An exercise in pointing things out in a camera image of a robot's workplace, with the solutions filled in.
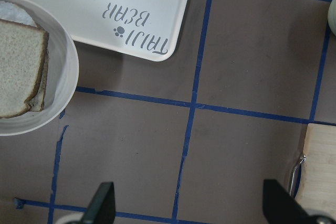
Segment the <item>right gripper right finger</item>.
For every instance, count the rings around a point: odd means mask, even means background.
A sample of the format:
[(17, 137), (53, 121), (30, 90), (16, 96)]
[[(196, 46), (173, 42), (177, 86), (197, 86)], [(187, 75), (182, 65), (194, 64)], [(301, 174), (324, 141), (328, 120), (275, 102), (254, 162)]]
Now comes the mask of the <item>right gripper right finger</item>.
[(309, 215), (275, 180), (263, 182), (263, 214), (268, 223), (305, 223)]

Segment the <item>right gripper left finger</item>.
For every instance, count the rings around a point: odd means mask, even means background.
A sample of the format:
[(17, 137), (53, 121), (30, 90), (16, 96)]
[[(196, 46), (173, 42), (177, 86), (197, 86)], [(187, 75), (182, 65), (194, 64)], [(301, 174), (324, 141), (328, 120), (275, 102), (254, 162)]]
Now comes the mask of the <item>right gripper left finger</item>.
[(81, 223), (114, 223), (115, 203), (113, 182), (101, 183), (81, 217)]

